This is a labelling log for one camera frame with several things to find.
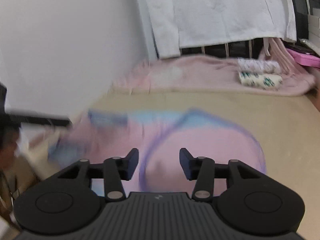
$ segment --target beige table surface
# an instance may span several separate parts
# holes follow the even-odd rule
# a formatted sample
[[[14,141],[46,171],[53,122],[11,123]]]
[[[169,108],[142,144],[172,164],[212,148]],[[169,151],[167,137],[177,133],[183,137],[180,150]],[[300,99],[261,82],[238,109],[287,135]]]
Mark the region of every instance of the beige table surface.
[[[306,213],[298,233],[320,239],[320,113],[307,97],[235,93],[110,93],[93,108],[104,111],[180,110],[198,107],[242,125],[260,142],[268,175],[303,198]],[[28,159],[42,178],[56,171],[46,162],[44,143]]]

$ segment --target white box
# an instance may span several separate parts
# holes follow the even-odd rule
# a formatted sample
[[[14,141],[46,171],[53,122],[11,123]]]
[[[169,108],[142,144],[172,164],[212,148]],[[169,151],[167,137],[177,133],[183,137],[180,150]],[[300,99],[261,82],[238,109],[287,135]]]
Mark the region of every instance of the white box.
[[[313,11],[314,16],[320,17],[320,9],[319,8],[313,8],[312,11]]]
[[[310,25],[320,29],[320,17],[314,15],[308,15],[308,22]]]
[[[314,45],[320,48],[320,38],[312,32],[309,32],[309,41],[311,41]]]
[[[320,29],[318,29],[317,27],[314,27],[313,25],[310,25],[310,24],[309,24],[308,28],[309,28],[309,32],[320,37]]]

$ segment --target pink blanket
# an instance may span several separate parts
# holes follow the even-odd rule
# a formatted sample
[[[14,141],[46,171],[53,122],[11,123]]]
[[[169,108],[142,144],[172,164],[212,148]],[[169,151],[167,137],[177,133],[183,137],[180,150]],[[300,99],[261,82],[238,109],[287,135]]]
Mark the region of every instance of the pink blanket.
[[[250,133],[200,110],[187,111],[174,120],[155,115],[153,121],[141,122],[129,117],[121,124],[113,120],[112,124],[106,124],[105,120],[110,121],[110,117],[92,115],[95,121],[84,115],[60,138],[49,151],[49,160],[58,162],[61,168],[81,158],[102,163],[113,156],[125,157],[132,148],[138,148],[137,169],[130,181],[123,181],[127,194],[131,191],[191,194],[195,181],[185,178],[179,161],[181,148],[187,148],[195,157],[212,158],[216,163],[227,164],[230,159],[239,159],[266,172],[261,147]],[[102,181],[93,184],[92,189],[103,194]],[[215,195],[226,190],[225,180],[216,180],[214,189]]]
[[[162,91],[246,92],[275,96],[300,96],[315,85],[315,78],[295,62],[282,41],[269,38],[271,57],[261,51],[260,58],[280,64],[283,84],[279,90],[242,86],[238,78],[237,59],[211,56],[183,56],[175,59],[143,62],[131,73],[113,83],[113,89],[127,93]]]

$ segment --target pink box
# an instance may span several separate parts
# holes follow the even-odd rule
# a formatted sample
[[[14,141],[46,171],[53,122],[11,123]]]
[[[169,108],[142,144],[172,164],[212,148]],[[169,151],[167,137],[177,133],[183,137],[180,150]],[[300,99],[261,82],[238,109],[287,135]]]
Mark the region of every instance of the pink box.
[[[313,55],[298,53],[292,49],[287,49],[287,51],[300,65],[320,68],[320,58]]]

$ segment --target white wall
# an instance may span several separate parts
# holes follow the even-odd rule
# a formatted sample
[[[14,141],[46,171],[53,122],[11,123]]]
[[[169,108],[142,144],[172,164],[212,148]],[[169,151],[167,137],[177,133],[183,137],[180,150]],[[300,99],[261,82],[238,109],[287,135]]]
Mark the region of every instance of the white wall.
[[[147,57],[137,0],[0,0],[13,108],[74,114]]]

